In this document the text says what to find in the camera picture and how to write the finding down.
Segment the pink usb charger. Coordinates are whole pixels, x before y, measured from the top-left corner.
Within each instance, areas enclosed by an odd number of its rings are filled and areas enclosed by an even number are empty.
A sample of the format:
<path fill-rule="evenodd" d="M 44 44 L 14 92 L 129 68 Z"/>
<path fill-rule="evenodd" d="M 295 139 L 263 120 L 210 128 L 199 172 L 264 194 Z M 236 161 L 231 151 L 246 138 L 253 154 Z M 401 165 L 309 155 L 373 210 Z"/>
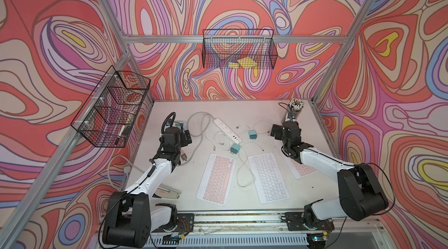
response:
<path fill-rule="evenodd" d="M 186 163 L 186 162 L 188 162 L 188 160 L 189 160 L 189 158 L 188 158 L 188 156 L 187 156 L 187 154 L 186 154 L 186 152 L 182 149 L 181 150 L 181 158 L 182 158 L 182 163 Z"/>

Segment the teal usb charger end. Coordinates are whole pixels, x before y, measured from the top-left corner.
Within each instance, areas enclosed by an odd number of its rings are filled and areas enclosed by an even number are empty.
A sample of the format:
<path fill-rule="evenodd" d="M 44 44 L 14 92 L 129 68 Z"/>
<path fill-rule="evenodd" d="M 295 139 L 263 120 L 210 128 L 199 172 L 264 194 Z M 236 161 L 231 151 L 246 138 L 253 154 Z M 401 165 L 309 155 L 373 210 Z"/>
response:
<path fill-rule="evenodd" d="M 255 130 L 249 130 L 248 135 L 249 135 L 250 139 L 257 139 L 257 137 L 258 137 L 258 134 Z"/>

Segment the teal usb charger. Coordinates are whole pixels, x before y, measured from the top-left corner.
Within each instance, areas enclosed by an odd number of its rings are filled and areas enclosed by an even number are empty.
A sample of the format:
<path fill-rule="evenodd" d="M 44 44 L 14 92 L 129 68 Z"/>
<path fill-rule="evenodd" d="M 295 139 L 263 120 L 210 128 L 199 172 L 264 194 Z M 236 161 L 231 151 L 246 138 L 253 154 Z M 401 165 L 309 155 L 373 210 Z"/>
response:
<path fill-rule="evenodd" d="M 230 152 L 231 152 L 232 154 L 238 154 L 239 151 L 240 151 L 240 145 L 239 145 L 239 144 L 233 144 L 233 145 L 230 147 Z"/>

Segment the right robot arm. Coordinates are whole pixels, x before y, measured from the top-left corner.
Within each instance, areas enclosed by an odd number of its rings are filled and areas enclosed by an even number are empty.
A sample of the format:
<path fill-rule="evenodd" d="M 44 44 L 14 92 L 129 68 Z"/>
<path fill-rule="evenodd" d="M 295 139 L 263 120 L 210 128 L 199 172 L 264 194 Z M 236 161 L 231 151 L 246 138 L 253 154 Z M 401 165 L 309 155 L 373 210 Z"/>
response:
<path fill-rule="evenodd" d="M 389 200 L 371 165 L 339 160 L 315 149 L 302 140 L 297 121 L 274 124 L 271 136 L 282 142 L 281 151 L 293 161 L 312 167 L 337 183 L 338 197 L 318 200 L 304 207 L 301 220 L 305 227 L 333 218 L 349 217 L 361 221 L 386 210 Z"/>

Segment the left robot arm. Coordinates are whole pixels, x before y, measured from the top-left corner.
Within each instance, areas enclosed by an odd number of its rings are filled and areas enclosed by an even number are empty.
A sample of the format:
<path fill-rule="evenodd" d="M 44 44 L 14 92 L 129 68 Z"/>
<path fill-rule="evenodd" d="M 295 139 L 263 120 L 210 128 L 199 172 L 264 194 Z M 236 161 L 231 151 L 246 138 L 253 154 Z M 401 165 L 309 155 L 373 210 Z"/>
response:
<path fill-rule="evenodd" d="M 182 126 L 174 126 L 176 113 L 171 112 L 161 127 L 160 145 L 150 166 L 125 191 L 116 191 L 108 199 L 107 211 L 100 224 L 98 243 L 102 249 L 118 247 L 143 248 L 154 230 L 172 231 L 179 223 L 177 208 L 172 203 L 151 199 L 163 180 L 181 165 L 182 148 L 191 144 L 191 136 Z"/>

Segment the white keyboard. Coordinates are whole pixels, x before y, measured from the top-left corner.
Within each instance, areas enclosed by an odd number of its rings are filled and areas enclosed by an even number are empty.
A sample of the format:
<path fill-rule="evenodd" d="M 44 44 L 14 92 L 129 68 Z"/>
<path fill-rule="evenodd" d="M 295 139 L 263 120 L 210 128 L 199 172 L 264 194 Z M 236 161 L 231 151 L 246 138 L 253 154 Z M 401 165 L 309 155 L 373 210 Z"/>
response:
<path fill-rule="evenodd" d="M 273 153 L 248 157 L 261 204 L 290 199 L 289 191 Z"/>

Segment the grey calculator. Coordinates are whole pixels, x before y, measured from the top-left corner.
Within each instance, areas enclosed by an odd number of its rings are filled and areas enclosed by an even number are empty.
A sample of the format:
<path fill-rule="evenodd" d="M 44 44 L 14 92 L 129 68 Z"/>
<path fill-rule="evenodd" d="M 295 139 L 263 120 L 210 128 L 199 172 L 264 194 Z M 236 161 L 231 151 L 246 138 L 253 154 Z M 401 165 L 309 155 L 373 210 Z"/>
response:
<path fill-rule="evenodd" d="M 186 122 L 185 121 L 175 121 L 173 126 L 178 127 L 180 129 L 186 128 Z"/>

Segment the pencil holder cup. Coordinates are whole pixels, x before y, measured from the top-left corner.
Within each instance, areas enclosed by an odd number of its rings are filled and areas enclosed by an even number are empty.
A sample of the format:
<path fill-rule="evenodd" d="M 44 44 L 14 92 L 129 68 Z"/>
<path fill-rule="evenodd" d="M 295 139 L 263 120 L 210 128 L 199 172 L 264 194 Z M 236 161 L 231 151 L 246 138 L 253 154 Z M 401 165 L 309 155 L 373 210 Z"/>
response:
<path fill-rule="evenodd" d="M 297 98 L 292 98 L 287 105 L 286 121 L 296 121 L 298 114 L 304 108 L 305 103 Z"/>

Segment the white power strip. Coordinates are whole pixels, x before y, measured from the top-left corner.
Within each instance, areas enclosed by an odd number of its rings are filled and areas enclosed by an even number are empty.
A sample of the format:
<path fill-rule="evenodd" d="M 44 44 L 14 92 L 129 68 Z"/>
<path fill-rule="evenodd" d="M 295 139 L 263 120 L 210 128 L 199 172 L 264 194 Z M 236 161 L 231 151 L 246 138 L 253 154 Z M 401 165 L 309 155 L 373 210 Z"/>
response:
<path fill-rule="evenodd" d="M 220 131 L 223 132 L 231 141 L 233 141 L 237 145 L 241 143 L 241 138 L 220 118 L 215 118 L 213 122 L 220 129 Z"/>

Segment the silver stapler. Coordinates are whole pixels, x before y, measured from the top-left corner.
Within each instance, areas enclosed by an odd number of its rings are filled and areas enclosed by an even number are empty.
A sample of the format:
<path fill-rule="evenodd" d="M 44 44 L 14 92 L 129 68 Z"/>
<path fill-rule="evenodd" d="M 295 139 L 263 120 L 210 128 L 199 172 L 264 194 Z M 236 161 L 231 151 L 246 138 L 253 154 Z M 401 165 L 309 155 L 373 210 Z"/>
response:
<path fill-rule="evenodd" d="M 154 197 L 176 200 L 179 199 L 181 193 L 178 189 L 161 184 L 155 191 Z"/>

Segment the yellow sticky notes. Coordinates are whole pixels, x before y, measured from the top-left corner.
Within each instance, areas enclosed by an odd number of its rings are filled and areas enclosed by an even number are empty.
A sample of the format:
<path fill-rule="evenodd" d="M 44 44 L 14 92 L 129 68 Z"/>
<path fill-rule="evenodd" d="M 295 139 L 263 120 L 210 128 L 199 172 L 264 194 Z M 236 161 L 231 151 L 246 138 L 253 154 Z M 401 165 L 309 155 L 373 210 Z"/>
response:
<path fill-rule="evenodd" d="M 257 66 L 258 66 L 258 63 L 250 57 L 241 58 L 241 59 L 237 60 L 236 62 L 228 63 L 228 67 L 232 68 L 232 69 L 239 69 L 239 68 L 242 68 L 242 69 L 254 68 L 254 69 L 256 69 Z"/>

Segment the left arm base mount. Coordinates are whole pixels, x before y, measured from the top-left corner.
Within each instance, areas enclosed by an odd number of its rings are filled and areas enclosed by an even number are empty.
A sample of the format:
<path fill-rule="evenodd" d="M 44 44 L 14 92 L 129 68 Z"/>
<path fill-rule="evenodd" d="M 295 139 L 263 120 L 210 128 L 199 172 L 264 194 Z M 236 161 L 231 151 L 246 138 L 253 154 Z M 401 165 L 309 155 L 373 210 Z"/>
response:
<path fill-rule="evenodd" d="M 151 233 L 190 233 L 194 230 L 194 218 L 193 213 L 179 213 L 167 225 L 162 225 L 152 230 Z"/>

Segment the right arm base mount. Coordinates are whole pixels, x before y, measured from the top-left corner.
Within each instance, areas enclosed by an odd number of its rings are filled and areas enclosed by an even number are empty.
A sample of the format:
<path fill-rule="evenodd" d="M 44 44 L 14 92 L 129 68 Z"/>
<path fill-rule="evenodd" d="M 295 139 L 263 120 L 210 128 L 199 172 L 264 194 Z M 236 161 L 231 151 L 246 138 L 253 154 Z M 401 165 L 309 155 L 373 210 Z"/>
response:
<path fill-rule="evenodd" d="M 280 220 L 287 224 L 289 231 L 327 231 L 331 233 L 335 227 L 331 219 L 319 220 L 309 211 L 286 212 Z"/>

